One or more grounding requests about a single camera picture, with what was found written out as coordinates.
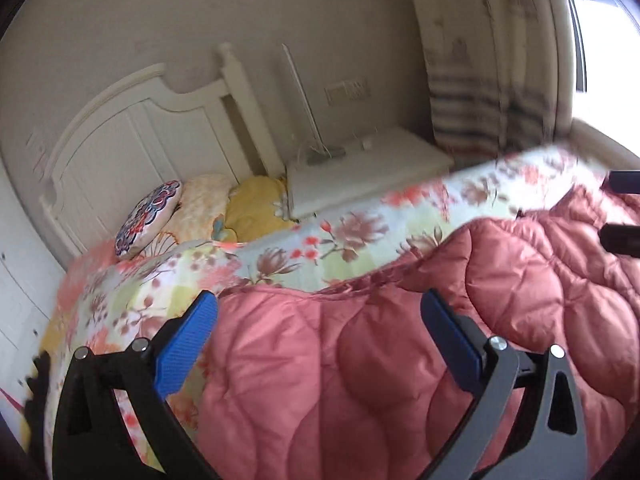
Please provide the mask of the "pink quilted comforter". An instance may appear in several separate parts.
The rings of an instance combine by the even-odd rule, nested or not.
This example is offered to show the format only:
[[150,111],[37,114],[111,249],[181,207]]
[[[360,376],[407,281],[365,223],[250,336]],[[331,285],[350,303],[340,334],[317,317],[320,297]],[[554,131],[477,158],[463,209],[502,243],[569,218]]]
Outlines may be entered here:
[[568,354],[599,469],[639,411],[639,263],[605,223],[639,201],[573,188],[548,210],[480,218],[439,247],[323,292],[220,300],[196,443],[226,479],[413,479],[470,403],[420,318],[436,289],[488,335]]

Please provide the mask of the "black object at bedside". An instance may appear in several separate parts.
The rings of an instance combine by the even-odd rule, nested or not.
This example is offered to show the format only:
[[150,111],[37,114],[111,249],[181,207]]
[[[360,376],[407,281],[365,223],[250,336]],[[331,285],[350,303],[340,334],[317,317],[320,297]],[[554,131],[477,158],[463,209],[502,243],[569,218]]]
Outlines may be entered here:
[[35,373],[26,378],[26,385],[32,396],[26,401],[24,416],[30,437],[27,454],[36,462],[44,460],[44,411],[46,410],[50,386],[51,357],[49,352],[41,351],[32,360]]

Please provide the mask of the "floral bed sheet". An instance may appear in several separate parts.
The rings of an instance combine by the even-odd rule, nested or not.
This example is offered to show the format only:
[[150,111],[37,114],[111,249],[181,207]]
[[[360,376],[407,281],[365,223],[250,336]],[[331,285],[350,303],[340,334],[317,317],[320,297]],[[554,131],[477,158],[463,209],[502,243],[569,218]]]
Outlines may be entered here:
[[[597,159],[550,145],[510,155],[449,177],[360,200],[250,243],[153,242],[137,259],[115,262],[104,243],[77,259],[58,293],[47,337],[52,356],[44,433],[54,434],[58,402],[73,351],[125,349],[154,336],[202,290],[220,300],[255,286],[314,294],[363,278],[439,247],[476,218],[514,219],[548,209],[574,185],[599,185]],[[168,396],[171,411],[195,442],[207,379],[204,347],[182,389]]]

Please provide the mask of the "white wardrobe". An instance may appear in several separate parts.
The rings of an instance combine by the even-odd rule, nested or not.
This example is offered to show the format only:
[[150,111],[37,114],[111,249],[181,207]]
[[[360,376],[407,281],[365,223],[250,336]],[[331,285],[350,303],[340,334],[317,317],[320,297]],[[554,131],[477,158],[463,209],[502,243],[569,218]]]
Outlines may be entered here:
[[55,304],[63,269],[1,173],[1,389],[18,403]]

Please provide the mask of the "colourful patterned round cushion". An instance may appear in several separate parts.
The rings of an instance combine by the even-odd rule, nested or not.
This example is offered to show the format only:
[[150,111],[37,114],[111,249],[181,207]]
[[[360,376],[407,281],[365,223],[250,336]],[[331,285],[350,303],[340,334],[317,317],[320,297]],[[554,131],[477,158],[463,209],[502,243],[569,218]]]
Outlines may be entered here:
[[134,206],[114,240],[118,260],[132,259],[149,245],[174,214],[182,192],[182,182],[170,180],[154,188]]

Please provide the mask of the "beige patterned curtain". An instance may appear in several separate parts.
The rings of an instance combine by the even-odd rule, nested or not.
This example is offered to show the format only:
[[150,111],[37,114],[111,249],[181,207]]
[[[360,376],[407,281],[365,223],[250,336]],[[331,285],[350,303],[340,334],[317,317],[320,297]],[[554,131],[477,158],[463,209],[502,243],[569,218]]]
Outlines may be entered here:
[[576,47],[568,0],[412,0],[436,144],[460,166],[563,139]]

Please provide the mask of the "dark framed window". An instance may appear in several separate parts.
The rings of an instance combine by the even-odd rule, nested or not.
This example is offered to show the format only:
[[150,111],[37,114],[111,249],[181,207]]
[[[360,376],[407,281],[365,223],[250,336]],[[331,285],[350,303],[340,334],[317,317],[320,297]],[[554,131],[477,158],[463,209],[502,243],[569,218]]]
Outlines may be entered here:
[[639,23],[620,0],[568,0],[576,44],[574,116],[609,136],[639,129]]

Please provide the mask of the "white bedside table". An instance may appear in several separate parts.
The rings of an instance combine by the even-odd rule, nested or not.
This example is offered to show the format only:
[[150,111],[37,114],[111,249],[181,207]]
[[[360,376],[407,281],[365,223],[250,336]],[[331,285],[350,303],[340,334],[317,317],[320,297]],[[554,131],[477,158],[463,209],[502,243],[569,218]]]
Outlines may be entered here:
[[345,154],[318,164],[306,155],[286,166],[288,215],[302,220],[320,212],[449,174],[454,159],[401,127],[347,142]]

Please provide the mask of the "cream floral pillow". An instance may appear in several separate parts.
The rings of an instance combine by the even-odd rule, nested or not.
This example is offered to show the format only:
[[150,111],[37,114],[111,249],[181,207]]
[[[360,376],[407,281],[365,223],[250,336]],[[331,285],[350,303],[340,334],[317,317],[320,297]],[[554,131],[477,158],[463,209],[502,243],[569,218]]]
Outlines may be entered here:
[[234,187],[235,182],[224,174],[201,174],[187,180],[176,210],[155,240],[163,248],[192,240],[235,242],[236,235],[226,228]]

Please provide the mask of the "yellow pillow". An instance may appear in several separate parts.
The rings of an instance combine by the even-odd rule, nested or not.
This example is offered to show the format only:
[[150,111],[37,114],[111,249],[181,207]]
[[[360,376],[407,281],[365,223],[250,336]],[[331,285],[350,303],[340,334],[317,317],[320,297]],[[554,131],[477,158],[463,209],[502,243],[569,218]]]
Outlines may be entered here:
[[230,192],[224,227],[234,233],[237,242],[252,242],[293,226],[282,180],[251,177]]

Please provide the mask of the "white slim standing lamp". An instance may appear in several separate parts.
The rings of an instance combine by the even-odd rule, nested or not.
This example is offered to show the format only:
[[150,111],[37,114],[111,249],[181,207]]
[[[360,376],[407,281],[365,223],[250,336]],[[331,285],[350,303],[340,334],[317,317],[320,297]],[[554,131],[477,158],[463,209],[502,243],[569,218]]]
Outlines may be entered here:
[[342,146],[326,144],[322,138],[322,134],[317,122],[314,110],[311,107],[311,102],[307,96],[307,92],[303,83],[302,77],[299,75],[297,65],[292,55],[290,47],[282,42],[282,52],[285,58],[286,66],[292,77],[295,91],[300,104],[302,104],[303,111],[308,122],[309,130],[312,135],[312,142],[309,148],[306,149],[305,157],[306,164],[308,166],[320,166],[333,159],[340,159],[346,156],[346,150]]

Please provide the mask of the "white wooden headboard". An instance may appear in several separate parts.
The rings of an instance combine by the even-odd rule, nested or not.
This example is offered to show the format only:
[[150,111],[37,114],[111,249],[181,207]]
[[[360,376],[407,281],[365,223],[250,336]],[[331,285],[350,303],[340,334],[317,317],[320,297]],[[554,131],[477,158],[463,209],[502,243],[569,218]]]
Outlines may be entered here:
[[221,76],[191,92],[168,87],[162,63],[122,78],[68,124],[49,157],[44,216],[77,257],[113,236],[160,184],[200,174],[240,183],[279,177],[277,151],[232,44],[217,48]]

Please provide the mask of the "paper notices on wall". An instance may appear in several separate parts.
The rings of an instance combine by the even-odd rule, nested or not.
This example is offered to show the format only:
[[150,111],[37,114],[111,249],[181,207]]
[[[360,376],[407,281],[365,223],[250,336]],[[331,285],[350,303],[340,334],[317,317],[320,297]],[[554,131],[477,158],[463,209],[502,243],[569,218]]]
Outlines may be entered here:
[[46,138],[37,127],[32,128],[27,137],[25,153],[32,174],[41,182],[46,177],[50,151]]

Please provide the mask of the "wall power outlet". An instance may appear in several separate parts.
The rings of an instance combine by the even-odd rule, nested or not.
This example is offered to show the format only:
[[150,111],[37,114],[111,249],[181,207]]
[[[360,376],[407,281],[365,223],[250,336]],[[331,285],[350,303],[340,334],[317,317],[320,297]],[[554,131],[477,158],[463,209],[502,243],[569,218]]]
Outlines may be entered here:
[[370,98],[369,83],[364,77],[355,77],[328,84],[324,88],[329,106],[341,106]]

